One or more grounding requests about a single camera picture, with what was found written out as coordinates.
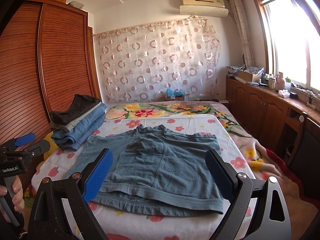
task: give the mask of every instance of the curtain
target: curtain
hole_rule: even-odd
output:
[[[240,33],[244,62],[247,67],[253,66],[253,57],[250,48],[250,39],[249,39],[249,28],[247,23],[247,18],[245,16],[244,8],[241,0],[229,0],[232,8],[232,12],[235,16],[238,30]]]
[[[220,42],[207,19],[136,25],[96,34],[99,75],[108,100],[157,100],[168,88],[215,94]]]

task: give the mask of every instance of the white wall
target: white wall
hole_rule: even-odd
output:
[[[156,21],[189,17],[180,15],[181,0],[129,0],[123,4],[94,14],[94,33]],[[220,58],[217,66],[220,98],[225,96],[225,77],[228,65],[242,64],[242,46],[236,23],[230,16],[207,17],[220,40]]]
[[[241,0],[248,21],[250,45],[255,66],[266,67],[262,26],[253,0]]]
[[[88,12],[88,26],[92,28],[94,34],[94,21],[93,21],[93,14]]]

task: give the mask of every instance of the wardrobe door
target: wardrobe door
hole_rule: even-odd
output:
[[[41,7],[22,4],[0,37],[0,144],[30,132],[40,141],[51,131],[36,66]]]
[[[93,95],[88,68],[87,17],[82,11],[44,4],[39,67],[49,111],[65,111],[74,94]]]

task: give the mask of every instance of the bed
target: bed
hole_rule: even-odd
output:
[[[257,179],[276,176],[288,205],[292,239],[298,239],[315,216],[317,208],[300,199],[299,190],[294,188],[293,182],[283,174],[276,156],[244,131],[223,105],[213,102],[180,101],[119,105],[107,112],[105,122],[94,132],[93,136],[105,137],[119,134],[134,129],[140,124],[152,127],[162,124],[170,130],[186,134],[197,132],[215,134],[223,160],[231,163],[237,172],[245,172],[250,178]],[[43,177],[49,176],[52,180],[64,179],[84,147],[85,145],[76,152],[57,149],[33,176],[33,190],[37,191]],[[80,231],[67,201],[64,201],[64,206],[74,235],[81,239]],[[218,214],[190,218],[146,216],[122,212],[94,202],[90,202],[89,206],[111,240],[208,239],[223,217]],[[229,202],[225,200],[224,211],[228,206]],[[255,199],[252,199],[237,239],[244,236],[254,207]]]

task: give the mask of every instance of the human hand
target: human hand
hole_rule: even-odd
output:
[[[18,176],[16,176],[15,181],[12,183],[12,189],[15,195],[12,197],[12,203],[14,204],[14,210],[15,211],[22,211],[24,209],[24,200],[23,200],[23,189],[21,180]],[[7,195],[7,188],[4,186],[0,186],[0,196]],[[4,216],[5,220],[10,223],[10,219],[6,212],[4,211],[3,207],[0,205],[0,211],[2,215]]]

